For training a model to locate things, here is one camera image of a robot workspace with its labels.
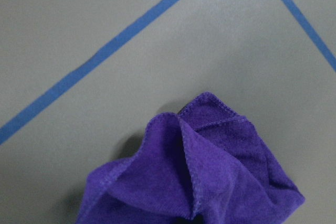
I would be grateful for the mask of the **purple microfibre towel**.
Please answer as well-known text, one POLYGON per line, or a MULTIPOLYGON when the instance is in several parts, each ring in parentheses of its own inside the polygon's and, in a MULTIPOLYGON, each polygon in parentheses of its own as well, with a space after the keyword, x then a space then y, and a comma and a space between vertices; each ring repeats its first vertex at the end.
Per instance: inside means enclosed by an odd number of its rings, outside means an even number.
POLYGON ((283 223, 304 201, 254 125, 204 92, 89 174, 77 223, 283 223))

